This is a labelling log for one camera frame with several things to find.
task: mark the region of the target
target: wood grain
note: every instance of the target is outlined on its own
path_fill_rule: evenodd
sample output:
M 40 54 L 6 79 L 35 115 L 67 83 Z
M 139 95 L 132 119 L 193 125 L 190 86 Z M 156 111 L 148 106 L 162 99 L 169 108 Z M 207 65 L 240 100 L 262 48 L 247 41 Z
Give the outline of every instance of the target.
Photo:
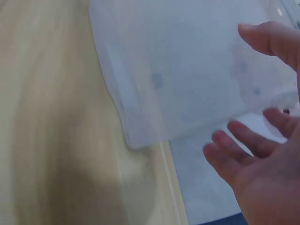
M 181 225 L 170 147 L 129 150 L 87 0 L 0 0 L 0 224 Z

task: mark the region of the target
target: plastic bag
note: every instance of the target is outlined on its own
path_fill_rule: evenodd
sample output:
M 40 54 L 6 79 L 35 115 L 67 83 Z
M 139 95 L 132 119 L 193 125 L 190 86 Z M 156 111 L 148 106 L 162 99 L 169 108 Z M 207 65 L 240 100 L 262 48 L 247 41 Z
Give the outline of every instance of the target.
M 298 101 L 296 74 L 255 52 L 239 23 L 297 27 L 287 0 L 91 0 L 90 22 L 124 136 L 141 148 Z

